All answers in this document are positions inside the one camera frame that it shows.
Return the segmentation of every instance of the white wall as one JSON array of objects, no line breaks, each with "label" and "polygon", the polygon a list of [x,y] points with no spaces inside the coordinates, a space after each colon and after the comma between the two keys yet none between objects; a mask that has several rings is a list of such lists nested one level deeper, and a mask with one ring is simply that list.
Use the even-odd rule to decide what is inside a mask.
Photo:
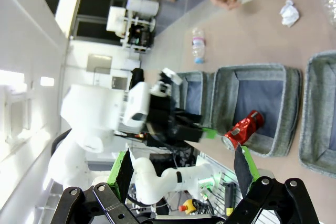
[{"label": "white wall", "polygon": [[49,192],[43,190],[43,183],[48,170],[50,150],[51,144],[39,155],[13,192],[1,211],[0,223],[24,224],[31,212],[34,215],[32,224],[38,223],[41,211],[35,209],[34,206],[43,207],[49,196]]},{"label": "white wall", "polygon": [[[65,65],[64,85],[63,85],[63,97],[67,93],[72,84],[97,84],[106,88],[111,88],[112,77],[128,77],[131,78],[131,73],[128,71],[111,70],[111,74],[98,74],[96,73],[95,80],[94,73],[86,72],[87,61],[89,54],[98,54],[103,56],[111,56],[113,69],[122,69],[127,59],[139,59],[139,54],[131,54],[122,50],[119,46],[71,40],[67,60]],[[62,120],[61,130],[64,132],[69,129],[69,125],[66,121]]]},{"label": "white wall", "polygon": [[[6,147],[6,159],[0,159],[0,219],[13,207],[20,213],[11,221],[1,223],[24,223],[29,209],[34,207],[38,194],[21,195],[6,201],[14,190],[19,190],[25,176],[31,176],[31,192],[44,178],[45,171],[32,169],[34,162],[45,149],[50,139],[59,132],[59,87],[61,64],[65,58],[67,39],[55,22],[55,18],[45,0],[0,0],[0,69],[25,74],[28,94],[31,97],[31,126],[33,136],[20,145],[7,146],[0,141],[0,148]],[[41,76],[55,79],[54,87],[41,87]]]}]

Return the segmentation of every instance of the black cable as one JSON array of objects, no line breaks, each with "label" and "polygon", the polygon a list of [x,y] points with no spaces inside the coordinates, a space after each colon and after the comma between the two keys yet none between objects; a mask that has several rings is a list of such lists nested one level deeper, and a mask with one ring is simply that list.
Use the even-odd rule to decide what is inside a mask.
[{"label": "black cable", "polygon": [[146,205],[146,204],[144,204],[144,203],[141,203],[141,202],[137,201],[136,199],[133,199],[129,194],[127,194],[127,199],[128,199],[130,202],[132,202],[132,203],[138,205],[139,207],[150,207],[150,206],[151,206],[151,205]]},{"label": "black cable", "polygon": [[134,141],[134,142],[137,142],[137,143],[143,143],[143,141],[141,141],[141,140],[139,140],[137,138],[132,138],[130,136],[122,136],[122,135],[115,135],[115,136],[119,136],[119,137],[127,139],[129,141]]},{"label": "black cable", "polygon": [[214,193],[213,193],[213,196],[215,196],[216,199],[219,199],[219,200],[225,202],[225,199],[224,199],[223,197],[221,197],[221,196],[219,196],[219,195],[217,195],[217,194],[214,194]]},{"label": "black cable", "polygon": [[53,156],[53,154],[55,153],[56,149],[57,149],[57,145],[67,137],[67,135],[69,134],[69,132],[71,131],[71,129],[67,130],[66,132],[63,132],[62,134],[60,134],[57,138],[55,138],[55,140],[53,141],[53,144],[51,145],[51,155]]},{"label": "black cable", "polygon": [[156,140],[157,142],[159,142],[161,145],[163,145],[163,147],[169,149],[170,151],[176,150],[176,151],[186,151],[188,149],[190,149],[190,146],[187,147],[178,147],[178,146],[174,146],[174,145],[170,145],[168,143],[165,143],[164,141],[162,141],[160,139],[160,137],[158,136],[158,134],[156,133],[156,131],[154,130],[153,126],[151,123],[146,123],[148,132],[150,134],[150,136]]},{"label": "black cable", "polygon": [[175,166],[176,166],[176,169],[178,169],[179,167],[178,167],[178,165],[177,165],[177,163],[176,163],[176,156],[177,156],[177,154],[176,154],[176,153],[173,153],[173,161],[174,161],[174,164],[175,164]]},{"label": "black cable", "polygon": [[211,205],[209,199],[207,199],[206,201],[208,202],[210,213],[211,213],[213,216],[215,216],[214,208],[213,208],[213,206]]}]

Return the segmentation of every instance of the cable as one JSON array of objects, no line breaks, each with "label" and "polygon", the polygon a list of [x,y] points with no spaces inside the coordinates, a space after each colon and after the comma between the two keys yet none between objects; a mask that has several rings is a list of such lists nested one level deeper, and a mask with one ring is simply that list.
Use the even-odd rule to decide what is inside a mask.
[{"label": "cable", "polygon": [[176,169],[178,169],[179,167],[177,166],[177,163],[176,163],[176,154],[173,153],[173,160],[174,160],[174,164],[176,166]]},{"label": "cable", "polygon": [[178,197],[177,209],[178,209],[178,207],[179,207],[179,205],[180,205],[181,197],[182,197],[182,191],[180,191],[180,196]]},{"label": "cable", "polygon": [[215,211],[214,211],[214,208],[213,206],[211,205],[209,199],[206,200],[208,202],[208,205],[209,205],[209,209],[210,209],[210,213],[214,216],[215,215]]},{"label": "cable", "polygon": [[138,205],[139,207],[150,207],[150,206],[151,206],[151,205],[146,205],[146,204],[144,204],[144,203],[141,203],[141,202],[137,201],[136,199],[133,199],[129,194],[127,194],[127,199],[128,199],[130,202],[132,202],[132,203]]},{"label": "cable", "polygon": [[148,147],[147,148],[141,148],[141,147],[131,147],[131,149],[136,149],[136,150],[141,150],[141,151],[144,151],[144,152],[149,152],[150,154],[153,152],[153,153],[157,153],[157,154],[165,154],[165,153],[160,153],[156,150],[153,150],[153,149],[149,149]]},{"label": "cable", "polygon": [[134,207],[134,208],[130,208],[130,210],[141,210],[141,208],[138,208],[138,207]]},{"label": "cable", "polygon": [[141,141],[141,140],[139,140],[137,138],[132,138],[130,136],[123,136],[123,135],[115,135],[115,136],[119,136],[119,137],[127,139],[129,141],[134,141],[134,142],[137,142],[137,143],[143,143],[143,141]]},{"label": "cable", "polygon": [[[173,195],[173,197],[171,197],[169,200],[171,201],[177,194],[178,194],[179,192],[177,191],[174,195]],[[160,206],[155,206],[155,208],[159,208],[159,207],[164,207],[164,206],[166,206],[166,205],[168,205],[169,204],[169,202],[168,202],[168,200],[167,200],[167,203],[165,203],[165,204],[163,204],[163,205],[160,205]]]},{"label": "cable", "polygon": [[62,134],[60,134],[57,138],[55,138],[55,140],[53,141],[53,144],[51,145],[51,155],[53,156],[53,154],[55,153],[56,149],[57,149],[57,145],[67,137],[67,135],[70,133],[72,129],[67,130],[66,132],[63,132]]},{"label": "cable", "polygon": [[217,199],[220,199],[220,200],[222,200],[222,201],[225,201],[225,199],[222,197],[222,196],[220,196],[220,195],[217,195],[217,194],[214,194],[214,193],[212,193]]}]

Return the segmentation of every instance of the green light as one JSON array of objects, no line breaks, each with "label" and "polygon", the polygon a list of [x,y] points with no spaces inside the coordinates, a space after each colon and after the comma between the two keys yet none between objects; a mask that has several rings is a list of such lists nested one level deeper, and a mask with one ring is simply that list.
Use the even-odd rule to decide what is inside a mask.
[{"label": "green light", "polygon": [[215,180],[214,178],[205,178],[205,179],[201,179],[198,181],[199,184],[207,184],[207,185],[211,185],[211,186],[214,186],[215,184]]}]

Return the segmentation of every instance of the red button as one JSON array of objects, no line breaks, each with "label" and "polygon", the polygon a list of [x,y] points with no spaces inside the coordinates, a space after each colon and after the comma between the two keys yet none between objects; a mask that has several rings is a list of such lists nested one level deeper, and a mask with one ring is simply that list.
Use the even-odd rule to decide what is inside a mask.
[{"label": "red button", "polygon": [[183,212],[183,211],[185,211],[187,209],[188,209],[187,206],[179,206],[179,211],[180,212]]}]

